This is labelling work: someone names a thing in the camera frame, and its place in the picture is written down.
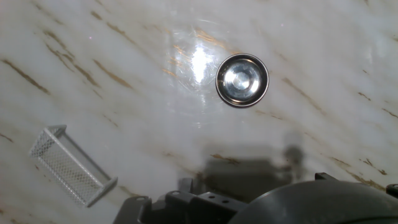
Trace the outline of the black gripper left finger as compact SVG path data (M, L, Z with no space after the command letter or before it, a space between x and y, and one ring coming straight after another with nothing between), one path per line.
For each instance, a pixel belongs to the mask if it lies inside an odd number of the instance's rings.
M247 204L213 192L193 193L193 179L184 178L178 190L153 202L148 196L126 199L114 224L224 224Z

